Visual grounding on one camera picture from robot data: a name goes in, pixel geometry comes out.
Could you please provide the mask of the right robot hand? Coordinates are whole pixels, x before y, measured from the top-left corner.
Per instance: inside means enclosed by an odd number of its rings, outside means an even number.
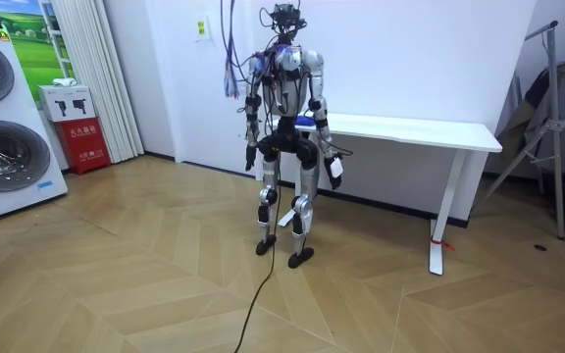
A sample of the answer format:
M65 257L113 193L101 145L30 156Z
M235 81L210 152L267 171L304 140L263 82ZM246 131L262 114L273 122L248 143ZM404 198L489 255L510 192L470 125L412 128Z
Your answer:
M331 189L338 189L341 186L343 174L341 155L339 153L335 153L331 157L325 157L324 165L330 181Z

